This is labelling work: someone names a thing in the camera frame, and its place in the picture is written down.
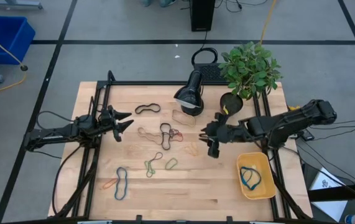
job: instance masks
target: black pot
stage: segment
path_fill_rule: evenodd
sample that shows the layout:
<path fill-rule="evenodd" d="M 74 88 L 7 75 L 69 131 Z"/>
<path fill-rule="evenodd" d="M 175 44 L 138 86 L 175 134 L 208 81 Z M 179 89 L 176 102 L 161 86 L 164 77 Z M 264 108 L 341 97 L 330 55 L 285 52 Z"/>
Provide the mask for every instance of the black pot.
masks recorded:
<path fill-rule="evenodd" d="M 220 98 L 220 108 L 222 114 L 232 116 L 242 109 L 244 102 L 241 97 L 232 93 L 225 93 Z"/>

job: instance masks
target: blue plastic crate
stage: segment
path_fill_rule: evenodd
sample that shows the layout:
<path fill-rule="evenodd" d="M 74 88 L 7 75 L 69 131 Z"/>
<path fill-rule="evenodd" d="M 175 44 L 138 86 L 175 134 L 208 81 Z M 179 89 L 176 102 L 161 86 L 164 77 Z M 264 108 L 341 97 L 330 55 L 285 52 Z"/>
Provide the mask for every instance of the blue plastic crate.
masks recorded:
<path fill-rule="evenodd" d="M 0 44 L 16 56 L 24 59 L 35 31 L 25 17 L 0 16 Z M 18 65 L 19 63 L 0 48 L 0 64 Z"/>

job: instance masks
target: potted plant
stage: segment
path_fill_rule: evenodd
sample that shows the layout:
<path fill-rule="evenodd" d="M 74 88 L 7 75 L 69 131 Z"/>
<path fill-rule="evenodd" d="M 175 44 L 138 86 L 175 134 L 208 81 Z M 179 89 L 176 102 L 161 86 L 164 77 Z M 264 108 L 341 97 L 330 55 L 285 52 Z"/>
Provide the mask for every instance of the potted plant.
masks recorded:
<path fill-rule="evenodd" d="M 224 94 L 220 106 L 225 113 L 237 113 L 242 108 L 242 99 L 249 100 L 265 90 L 267 94 L 276 89 L 276 80 L 282 78 L 276 59 L 260 43 L 253 42 L 234 47 L 230 53 L 222 53 L 225 63 L 219 65 L 221 75 L 233 90 Z"/>

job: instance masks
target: black lamp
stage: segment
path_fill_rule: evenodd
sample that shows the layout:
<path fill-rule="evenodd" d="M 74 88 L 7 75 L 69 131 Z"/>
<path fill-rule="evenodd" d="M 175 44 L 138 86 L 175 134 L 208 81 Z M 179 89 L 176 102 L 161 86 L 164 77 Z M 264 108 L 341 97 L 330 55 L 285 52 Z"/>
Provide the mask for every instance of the black lamp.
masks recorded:
<path fill-rule="evenodd" d="M 185 86 L 179 89 L 174 98 L 182 105 L 184 113 L 196 116 L 203 111 L 203 100 L 201 99 L 202 74 L 194 70 Z"/>

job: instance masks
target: green leaves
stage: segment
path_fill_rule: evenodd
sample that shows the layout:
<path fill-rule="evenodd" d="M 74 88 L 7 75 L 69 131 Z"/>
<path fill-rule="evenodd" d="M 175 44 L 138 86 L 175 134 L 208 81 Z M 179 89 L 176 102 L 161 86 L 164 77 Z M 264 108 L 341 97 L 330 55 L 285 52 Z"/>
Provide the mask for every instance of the green leaves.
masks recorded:
<path fill-rule="evenodd" d="M 237 86 L 237 83 L 228 84 L 228 88 L 235 88 L 236 86 Z"/>
<path fill-rule="evenodd" d="M 264 86 L 265 85 L 265 81 L 264 80 L 259 80 L 256 82 L 257 86 Z"/>
<path fill-rule="evenodd" d="M 229 82 L 233 94 L 248 100 L 278 87 L 275 82 L 282 78 L 277 70 L 280 65 L 260 43 L 240 45 L 221 55 L 226 62 L 219 65 L 221 75 Z"/>

